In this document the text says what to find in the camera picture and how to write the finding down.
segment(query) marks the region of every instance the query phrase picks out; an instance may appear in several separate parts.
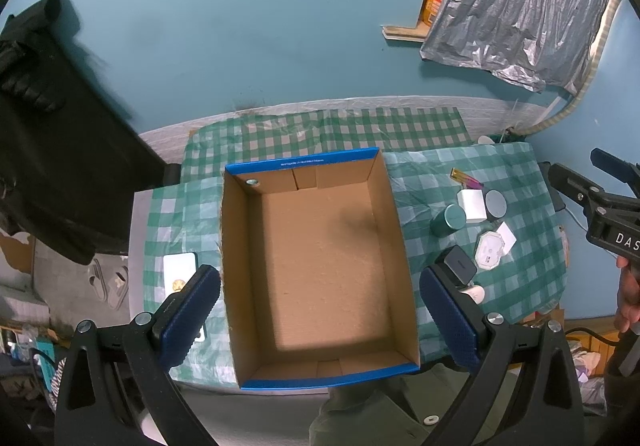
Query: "human hand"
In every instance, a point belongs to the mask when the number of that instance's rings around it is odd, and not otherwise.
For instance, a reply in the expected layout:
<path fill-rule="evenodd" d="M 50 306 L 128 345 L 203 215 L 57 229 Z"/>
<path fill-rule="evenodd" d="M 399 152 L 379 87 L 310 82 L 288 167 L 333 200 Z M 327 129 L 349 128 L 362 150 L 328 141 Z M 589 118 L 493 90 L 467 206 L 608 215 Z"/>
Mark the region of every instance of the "human hand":
<path fill-rule="evenodd" d="M 618 311 L 613 324 L 620 332 L 640 320 L 640 271 L 632 268 L 629 260 L 619 256 L 616 267 L 620 268 L 620 286 L 618 287 Z"/>

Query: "white card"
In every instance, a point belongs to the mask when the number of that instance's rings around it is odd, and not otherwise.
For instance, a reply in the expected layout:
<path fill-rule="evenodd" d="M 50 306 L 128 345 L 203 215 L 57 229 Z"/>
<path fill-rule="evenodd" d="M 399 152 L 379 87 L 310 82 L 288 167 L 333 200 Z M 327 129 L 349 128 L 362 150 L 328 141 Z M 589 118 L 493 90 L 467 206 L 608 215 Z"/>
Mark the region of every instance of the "white card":
<path fill-rule="evenodd" d="M 178 292 L 185 286 L 196 272 L 196 254 L 194 252 L 183 252 L 180 254 L 165 254 L 162 257 L 162 275 L 164 275 L 164 298 L 170 294 Z M 204 341 L 204 328 L 200 328 L 200 333 L 195 339 L 198 342 Z"/>

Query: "wall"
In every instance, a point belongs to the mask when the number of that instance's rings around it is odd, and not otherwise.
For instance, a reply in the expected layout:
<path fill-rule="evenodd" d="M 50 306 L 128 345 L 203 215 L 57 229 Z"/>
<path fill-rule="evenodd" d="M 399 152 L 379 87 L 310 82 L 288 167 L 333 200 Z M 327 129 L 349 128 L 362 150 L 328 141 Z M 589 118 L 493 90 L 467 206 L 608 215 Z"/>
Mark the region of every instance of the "wall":
<path fill-rule="evenodd" d="M 632 195 L 627 186 L 591 165 L 590 153 L 599 147 L 626 161 L 640 161 L 640 20 L 627 0 L 614 19 L 600 66 L 591 87 L 574 114 L 529 140 L 540 160 L 559 162 L 599 183 L 610 193 Z M 566 201 L 584 223 L 577 204 Z M 589 244 L 584 231 L 566 212 L 559 220 L 570 239 L 571 264 L 562 297 L 566 318 L 613 314 L 620 271 L 614 258 Z"/>
<path fill-rule="evenodd" d="M 36 0 L 10 0 L 17 13 Z M 57 34 L 139 132 L 235 109 L 379 95 L 548 104 L 487 72 L 422 62 L 384 41 L 422 0 L 68 0 Z"/>

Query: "cardboard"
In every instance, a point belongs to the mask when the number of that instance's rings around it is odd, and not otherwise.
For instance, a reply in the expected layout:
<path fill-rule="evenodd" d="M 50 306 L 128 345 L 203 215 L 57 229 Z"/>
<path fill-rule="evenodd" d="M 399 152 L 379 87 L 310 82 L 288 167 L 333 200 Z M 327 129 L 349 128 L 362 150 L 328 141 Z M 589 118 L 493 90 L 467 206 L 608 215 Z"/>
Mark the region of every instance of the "cardboard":
<path fill-rule="evenodd" d="M 36 239 L 26 233 L 19 235 L 9 236 L 0 230 L 0 253 L 4 255 L 8 267 L 31 274 Z"/>
<path fill-rule="evenodd" d="M 414 293 L 377 148 L 228 165 L 221 233 L 241 388 L 337 386 L 419 368 Z"/>

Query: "flexible hose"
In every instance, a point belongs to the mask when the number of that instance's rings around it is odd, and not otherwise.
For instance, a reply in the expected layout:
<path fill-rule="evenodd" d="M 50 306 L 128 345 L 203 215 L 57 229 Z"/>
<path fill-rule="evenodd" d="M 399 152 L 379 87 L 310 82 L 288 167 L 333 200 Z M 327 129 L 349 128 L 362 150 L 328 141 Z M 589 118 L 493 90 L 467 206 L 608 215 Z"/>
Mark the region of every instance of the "flexible hose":
<path fill-rule="evenodd" d="M 602 51 L 604 50 L 604 45 L 607 42 L 607 38 L 609 37 L 609 31 L 611 30 L 611 24 L 613 23 L 613 18 L 616 15 L 616 11 L 620 6 L 621 1 L 622 0 L 609 0 L 607 9 L 605 10 L 605 13 L 602 16 L 602 19 L 603 19 L 602 28 L 598 32 L 598 35 L 596 36 L 596 39 L 594 41 L 595 51 L 589 63 L 589 72 L 587 73 L 584 83 L 580 88 L 580 90 L 578 91 L 578 93 L 575 95 L 575 97 L 567 105 L 565 105 L 564 108 L 561 109 L 561 111 L 556 113 L 553 117 L 550 117 L 549 119 L 545 119 L 544 121 L 534 124 L 529 128 L 523 128 L 523 129 L 510 128 L 509 129 L 510 133 L 513 133 L 514 135 L 520 135 L 520 136 L 533 135 L 534 133 L 538 133 L 543 129 L 549 128 L 550 126 L 557 124 L 568 115 L 571 115 L 572 112 L 574 112 L 574 110 L 578 108 L 578 105 L 584 99 L 584 96 L 586 95 L 587 90 L 589 90 L 589 87 L 591 86 L 591 81 L 593 80 L 593 77 L 596 75 L 598 65 L 600 64 L 600 58 L 602 57 Z"/>
<path fill-rule="evenodd" d="M 587 327 L 575 327 L 573 329 L 569 329 L 567 331 L 564 331 L 564 334 L 566 336 L 568 336 L 569 334 L 573 334 L 575 332 L 584 332 L 586 334 L 589 334 L 590 336 L 593 336 L 594 338 L 596 338 L 598 341 L 601 341 L 605 345 L 608 345 L 610 347 L 615 347 L 619 343 L 619 341 L 608 340 L 607 338 L 604 338 L 603 336 L 600 336 L 597 332 L 594 332 L 591 329 L 588 329 Z"/>
<path fill-rule="evenodd" d="M 51 400 L 51 394 L 47 390 L 47 386 L 44 384 L 44 381 L 37 373 L 35 356 L 40 356 L 44 360 L 44 362 L 49 363 L 49 365 L 51 365 L 54 370 L 56 369 L 56 363 L 54 363 L 53 360 L 41 350 L 34 349 L 33 347 L 29 349 L 29 363 L 31 365 L 31 373 L 33 374 L 34 382 L 38 387 L 40 393 L 42 394 L 42 397 L 44 397 L 44 400 L 47 402 L 47 405 L 49 406 L 51 411 L 53 413 L 56 413 L 56 405 Z"/>

